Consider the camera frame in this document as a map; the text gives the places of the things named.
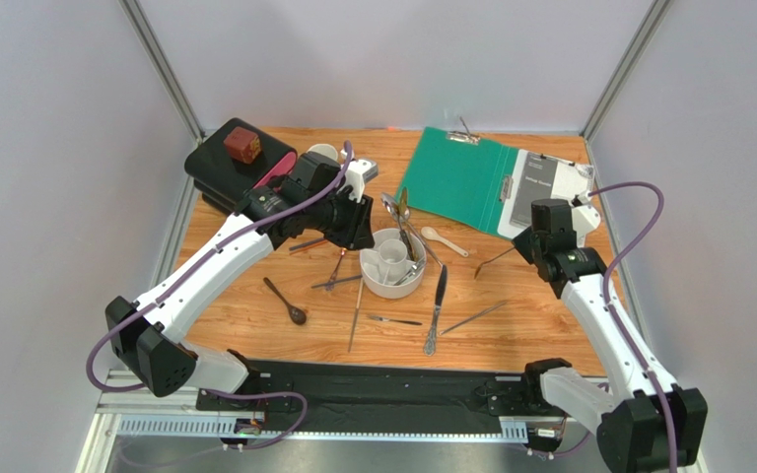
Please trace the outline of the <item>silver spoon dark handle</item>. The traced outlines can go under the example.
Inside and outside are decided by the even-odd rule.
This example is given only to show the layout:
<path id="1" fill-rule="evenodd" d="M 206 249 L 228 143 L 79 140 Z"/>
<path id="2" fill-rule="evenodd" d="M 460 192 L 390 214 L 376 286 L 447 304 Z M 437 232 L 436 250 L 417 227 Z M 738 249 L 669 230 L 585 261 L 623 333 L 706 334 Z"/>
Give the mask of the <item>silver spoon dark handle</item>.
<path id="1" fill-rule="evenodd" d="M 410 238 L 408 236 L 408 233 L 404 230 L 402 223 L 401 223 L 401 216 L 399 214 L 399 208 L 398 204 L 396 203 L 395 199 L 390 196 L 389 194 L 383 192 L 380 196 L 380 200 L 384 208 L 387 210 L 387 212 L 391 215 L 393 220 L 395 221 L 398 230 L 399 230 L 399 238 L 401 239 L 402 243 L 405 245 L 407 250 L 408 258 L 411 261 L 417 260 L 417 253 L 413 248 L 413 245 L 410 241 Z"/>

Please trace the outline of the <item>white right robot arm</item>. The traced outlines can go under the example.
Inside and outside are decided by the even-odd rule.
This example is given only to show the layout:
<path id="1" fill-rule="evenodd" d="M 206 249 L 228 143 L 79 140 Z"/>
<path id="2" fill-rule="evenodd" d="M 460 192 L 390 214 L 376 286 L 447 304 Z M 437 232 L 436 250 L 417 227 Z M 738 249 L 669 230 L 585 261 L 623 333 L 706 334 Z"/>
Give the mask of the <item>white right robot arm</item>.
<path id="1" fill-rule="evenodd" d="M 596 250 L 578 245 L 576 207 L 563 199 L 530 206 L 531 224 L 513 240 L 519 254 L 578 320 L 606 373 L 608 390 L 564 361 L 527 365 L 543 402 L 594 434 L 612 472 L 676 470 L 696 463 L 708 404 L 682 388 L 635 329 Z"/>

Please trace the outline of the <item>gold spoon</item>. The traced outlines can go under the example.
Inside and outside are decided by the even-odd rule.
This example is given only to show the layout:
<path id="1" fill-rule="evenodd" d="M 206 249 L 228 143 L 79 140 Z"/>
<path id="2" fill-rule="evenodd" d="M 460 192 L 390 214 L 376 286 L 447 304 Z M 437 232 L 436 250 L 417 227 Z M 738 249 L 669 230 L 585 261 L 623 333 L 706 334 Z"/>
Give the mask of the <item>gold spoon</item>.
<path id="1" fill-rule="evenodd" d="M 404 236 L 406 237 L 407 246 L 409 249 L 411 259 L 414 262 L 416 262 L 419 259 L 419 253 L 413 245 L 413 236 L 411 236 L 411 233 L 409 232 L 409 228 L 408 228 L 409 209 L 408 209 L 407 200 L 408 200 L 407 188 L 403 187 L 400 193 L 400 197 L 398 199 L 398 212 L 400 216 L 400 221 L 402 223 L 402 232 Z"/>

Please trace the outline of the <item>iridescent blue purple spoon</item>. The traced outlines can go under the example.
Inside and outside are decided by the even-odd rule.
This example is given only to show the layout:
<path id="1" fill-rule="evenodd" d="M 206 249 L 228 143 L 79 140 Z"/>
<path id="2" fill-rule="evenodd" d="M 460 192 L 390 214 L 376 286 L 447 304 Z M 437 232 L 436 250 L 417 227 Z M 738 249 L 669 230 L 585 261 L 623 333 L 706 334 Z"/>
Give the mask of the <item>iridescent blue purple spoon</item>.
<path id="1" fill-rule="evenodd" d="M 482 261 L 481 263 L 479 263 L 478 266 L 475 269 L 474 274 L 473 274 L 473 280 L 477 280 L 478 279 L 479 275 L 481 274 L 481 272 L 483 271 L 483 269 L 486 266 L 488 266 L 488 265 L 496 262 L 497 260 L 499 260 L 500 258 L 502 258 L 504 256 L 507 256 L 507 255 L 511 254 L 514 251 L 515 251 L 515 248 L 513 246 L 510 246 L 509 248 L 507 248 L 506 250 L 500 252 L 496 256 L 493 256 L 493 257 L 491 257 L 491 258 L 489 258 L 489 259 L 487 259 L 487 260 Z"/>

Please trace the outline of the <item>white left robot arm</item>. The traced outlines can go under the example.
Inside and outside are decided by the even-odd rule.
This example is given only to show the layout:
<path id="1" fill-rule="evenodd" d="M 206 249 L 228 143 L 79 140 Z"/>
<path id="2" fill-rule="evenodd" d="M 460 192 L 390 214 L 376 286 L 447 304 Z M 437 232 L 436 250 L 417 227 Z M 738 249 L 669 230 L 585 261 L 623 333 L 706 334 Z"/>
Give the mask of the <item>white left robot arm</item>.
<path id="1" fill-rule="evenodd" d="M 239 275 L 306 230 L 348 251 L 373 247 L 365 187 L 378 174 L 366 158 L 340 163 L 304 153 L 290 172 L 247 190 L 216 234 L 163 282 L 133 302 L 112 300 L 104 341 L 138 387 L 157 397 L 184 386 L 238 391 L 249 375 L 241 356 L 188 342 L 189 329 Z"/>

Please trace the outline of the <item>silver table knife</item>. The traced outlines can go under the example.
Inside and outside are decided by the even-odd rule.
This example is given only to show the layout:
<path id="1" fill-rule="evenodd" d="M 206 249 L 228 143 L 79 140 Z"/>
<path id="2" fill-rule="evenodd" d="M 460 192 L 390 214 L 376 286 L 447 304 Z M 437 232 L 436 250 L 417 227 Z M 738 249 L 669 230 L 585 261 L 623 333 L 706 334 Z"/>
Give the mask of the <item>silver table knife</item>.
<path id="1" fill-rule="evenodd" d="M 446 294 L 447 279 L 448 268 L 444 265 L 441 267 L 440 277 L 435 291 L 435 301 L 431 324 L 423 347 L 423 352 L 426 356 L 433 356 L 437 351 L 438 324 Z"/>

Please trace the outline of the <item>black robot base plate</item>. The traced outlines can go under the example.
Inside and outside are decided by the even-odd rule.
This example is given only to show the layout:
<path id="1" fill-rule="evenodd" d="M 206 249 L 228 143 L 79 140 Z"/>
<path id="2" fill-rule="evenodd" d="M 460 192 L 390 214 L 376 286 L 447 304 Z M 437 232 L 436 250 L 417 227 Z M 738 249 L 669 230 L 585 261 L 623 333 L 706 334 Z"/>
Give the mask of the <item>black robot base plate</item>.
<path id="1" fill-rule="evenodd" d="M 506 416 L 562 418 L 515 372 L 480 372 L 254 360 L 242 395 L 293 391 L 307 399 L 231 401 L 200 394 L 200 411 L 265 415 L 280 431 L 307 415 L 301 432 L 340 434 L 495 434 Z"/>

